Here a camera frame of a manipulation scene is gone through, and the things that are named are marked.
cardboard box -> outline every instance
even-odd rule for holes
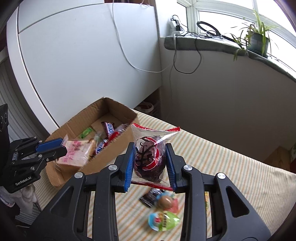
[[[66,134],[68,134],[69,140],[73,140],[88,127],[92,127],[95,131],[103,131],[102,121],[112,122],[115,127],[120,124],[128,124],[128,127],[125,132],[79,169],[80,172],[86,175],[99,172],[110,161],[120,155],[127,148],[129,142],[133,142],[130,125],[139,121],[137,114],[130,108],[110,98],[99,99],[57,129],[47,138],[47,141],[59,137],[64,138]],[[73,175],[71,171],[61,173],[54,167],[53,162],[47,164],[46,173],[50,183],[56,188],[61,188]]]
[[[279,146],[272,154],[270,154],[264,163],[290,171],[290,153],[285,148]]]

black flower pot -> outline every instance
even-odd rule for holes
[[[265,36],[266,42],[265,42],[264,53],[262,55],[263,35],[255,33],[255,32],[249,32],[249,34],[251,35],[251,37],[250,37],[248,50],[267,58],[266,53],[267,53],[268,45],[269,45],[269,41],[270,41],[269,38]]]

metal pivot bolt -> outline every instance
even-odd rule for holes
[[[223,172],[219,172],[217,174],[217,177],[220,178],[220,179],[225,179],[226,178],[226,175]]]
[[[74,174],[75,178],[82,178],[83,177],[83,173],[82,172],[77,172]]]
[[[117,166],[116,165],[110,165],[110,166],[108,166],[108,169],[111,170],[111,171],[115,171],[117,169]]]
[[[192,166],[190,166],[190,165],[185,165],[183,168],[184,168],[186,171],[191,171],[191,170],[192,170]]]

